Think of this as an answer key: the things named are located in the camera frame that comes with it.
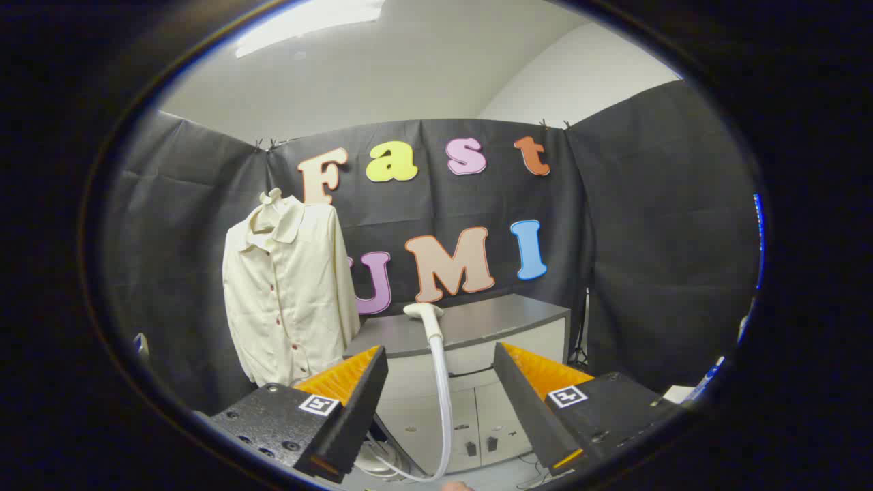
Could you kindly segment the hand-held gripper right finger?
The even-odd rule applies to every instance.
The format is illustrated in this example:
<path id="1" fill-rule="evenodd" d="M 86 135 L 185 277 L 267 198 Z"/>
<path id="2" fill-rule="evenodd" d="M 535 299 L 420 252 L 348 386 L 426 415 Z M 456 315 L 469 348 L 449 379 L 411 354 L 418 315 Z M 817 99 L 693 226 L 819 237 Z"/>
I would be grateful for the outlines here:
<path id="1" fill-rule="evenodd" d="M 590 376 L 509 343 L 493 369 L 537 459 L 551 475 L 592 475 L 642 453 L 683 415 L 681 405 L 617 371 Z"/>

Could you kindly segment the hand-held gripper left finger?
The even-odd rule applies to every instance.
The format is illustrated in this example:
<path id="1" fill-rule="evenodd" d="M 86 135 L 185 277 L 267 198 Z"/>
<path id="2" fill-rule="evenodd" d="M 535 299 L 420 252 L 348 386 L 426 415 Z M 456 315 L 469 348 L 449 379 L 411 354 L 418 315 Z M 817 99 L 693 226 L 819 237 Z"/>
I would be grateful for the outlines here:
<path id="1" fill-rule="evenodd" d="M 261 459 L 340 484 L 351 473 L 389 375 L 383 346 L 294 387 L 266 383 L 209 417 Z"/>

